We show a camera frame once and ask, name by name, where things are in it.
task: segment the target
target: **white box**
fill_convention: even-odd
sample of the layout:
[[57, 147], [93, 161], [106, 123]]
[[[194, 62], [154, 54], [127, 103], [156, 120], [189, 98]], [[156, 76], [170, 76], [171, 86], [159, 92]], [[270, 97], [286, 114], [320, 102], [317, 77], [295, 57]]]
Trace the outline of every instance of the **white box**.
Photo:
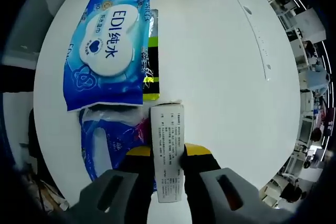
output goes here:
[[181, 104], [151, 108], [155, 180], [160, 203], [181, 200], [184, 152], [184, 109]]

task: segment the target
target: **cardboard box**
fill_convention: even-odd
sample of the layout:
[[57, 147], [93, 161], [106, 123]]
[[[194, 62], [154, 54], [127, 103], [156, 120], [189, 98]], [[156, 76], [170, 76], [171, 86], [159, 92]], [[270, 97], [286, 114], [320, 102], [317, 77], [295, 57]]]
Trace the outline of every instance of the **cardboard box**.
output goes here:
[[184, 152], [183, 105], [170, 103], [151, 107], [151, 128], [157, 197], [160, 203], [180, 201]]

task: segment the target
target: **white round table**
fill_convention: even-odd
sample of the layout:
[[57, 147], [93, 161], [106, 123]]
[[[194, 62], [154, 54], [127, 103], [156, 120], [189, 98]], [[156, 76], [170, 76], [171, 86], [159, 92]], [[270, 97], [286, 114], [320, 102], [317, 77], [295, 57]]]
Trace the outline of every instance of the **white round table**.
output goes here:
[[[40, 148], [72, 205], [91, 180], [81, 156], [78, 114], [66, 109], [63, 69], [88, 2], [63, 3], [44, 40], [34, 88]], [[241, 5], [252, 12], [267, 47], [269, 81]], [[185, 141], [207, 147], [222, 168], [261, 189], [290, 156], [300, 115], [296, 64], [276, 14], [267, 0], [151, 0], [151, 8], [159, 10], [159, 102], [181, 99]], [[182, 198], [159, 204], [154, 194], [149, 223], [158, 222], [155, 216], [161, 223], [190, 223], [186, 195]]]

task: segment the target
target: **black and green package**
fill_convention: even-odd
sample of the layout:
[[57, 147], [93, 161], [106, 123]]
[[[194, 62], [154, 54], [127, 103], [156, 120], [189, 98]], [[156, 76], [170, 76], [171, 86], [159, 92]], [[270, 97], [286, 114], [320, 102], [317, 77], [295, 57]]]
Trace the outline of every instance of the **black and green package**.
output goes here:
[[151, 10], [148, 41], [148, 61], [146, 77], [143, 80], [143, 100], [153, 101], [160, 97], [159, 88], [159, 38], [158, 38], [158, 10]]

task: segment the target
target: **white label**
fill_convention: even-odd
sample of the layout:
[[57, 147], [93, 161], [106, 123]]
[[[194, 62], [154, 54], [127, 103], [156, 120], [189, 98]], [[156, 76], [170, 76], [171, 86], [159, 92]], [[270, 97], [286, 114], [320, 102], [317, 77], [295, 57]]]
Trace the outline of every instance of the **white label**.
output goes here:
[[184, 112], [181, 104], [165, 104], [151, 109], [155, 180], [159, 202], [181, 200], [184, 152]]

